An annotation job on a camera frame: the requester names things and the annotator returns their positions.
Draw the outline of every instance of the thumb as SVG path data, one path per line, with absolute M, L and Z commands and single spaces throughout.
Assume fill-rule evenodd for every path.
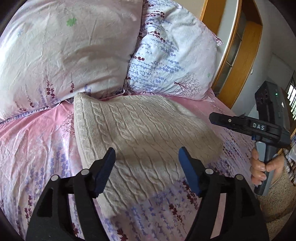
M 272 170 L 280 169 L 282 170 L 284 167 L 284 159 L 282 156 L 277 156 L 274 159 L 272 159 L 269 163 L 266 165 L 266 171 L 270 172 Z

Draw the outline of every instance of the cable knit pattern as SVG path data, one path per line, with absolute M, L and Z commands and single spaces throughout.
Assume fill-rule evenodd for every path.
M 142 202 L 184 177 L 178 150 L 207 165 L 219 156 L 222 141 L 201 120 L 161 96 L 120 96 L 99 101 L 84 93 L 74 98 L 74 128 L 83 168 L 109 147 L 116 162 L 98 197 L 105 217 Z

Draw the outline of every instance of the silver screw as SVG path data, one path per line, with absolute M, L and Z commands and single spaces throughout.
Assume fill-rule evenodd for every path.
M 81 175 L 85 176 L 85 175 L 87 175 L 87 174 L 89 174 L 89 170 L 88 170 L 88 169 L 83 169 L 83 170 L 81 171 Z
M 56 181 L 59 179 L 59 176 L 58 175 L 53 175 L 51 178 L 50 178 L 52 181 Z
M 205 170 L 206 174 L 212 175 L 214 173 L 213 169 L 207 168 Z
M 240 180 L 240 181 L 242 181 L 244 179 L 244 177 L 240 174 L 237 174 L 236 178 L 237 178 L 237 180 Z

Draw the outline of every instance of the blue gripper pad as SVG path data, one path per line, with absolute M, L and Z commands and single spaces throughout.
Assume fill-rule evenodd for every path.
M 115 150 L 113 148 L 109 148 L 105 156 L 103 157 L 103 159 L 100 160 L 100 161 L 103 161 L 104 164 L 101 170 L 99 171 L 99 173 L 97 174 L 96 180 L 95 180 L 96 188 L 94 191 L 97 195 L 99 195 L 104 191 L 107 181 L 109 179 L 109 176 L 111 174 L 111 171 L 113 169 L 115 160 L 116 160 Z
M 185 173 L 185 176 L 186 176 L 186 179 L 187 179 L 190 189 L 193 192 L 195 192 L 196 195 L 200 195 L 200 193 L 201 193 L 201 190 L 199 187 L 200 178 L 197 175 L 197 173 L 195 172 L 195 170 L 190 162 L 191 160 L 200 162 L 200 160 L 193 159 L 185 147 L 181 147 L 179 149 L 179 162 L 180 162 L 181 167 Z

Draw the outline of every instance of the finger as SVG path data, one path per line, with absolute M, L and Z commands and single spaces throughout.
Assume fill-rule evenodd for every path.
M 264 162 L 261 162 L 257 159 L 254 159 L 254 158 L 251 158 L 250 159 L 250 162 L 251 162 L 251 165 L 252 167 L 257 170 L 257 171 L 261 171 L 261 172 L 265 172 L 266 169 L 265 169 L 265 163 Z
M 266 180 L 266 175 L 263 172 L 255 170 L 253 167 L 250 167 L 250 172 L 252 173 L 252 176 L 256 179 L 259 179 L 261 181 Z
M 259 179 L 255 178 L 254 176 L 251 176 L 251 180 L 252 180 L 252 183 L 255 184 L 255 185 L 261 185 L 262 184 L 262 182 Z
M 283 155 L 277 156 L 273 158 L 269 163 L 266 165 L 266 171 L 270 172 L 272 170 L 280 169 L 282 170 L 284 167 L 285 158 Z
M 259 154 L 258 151 L 256 150 L 256 148 L 253 148 L 252 152 L 251 152 L 251 156 L 252 158 L 254 158 L 255 160 L 259 159 Z

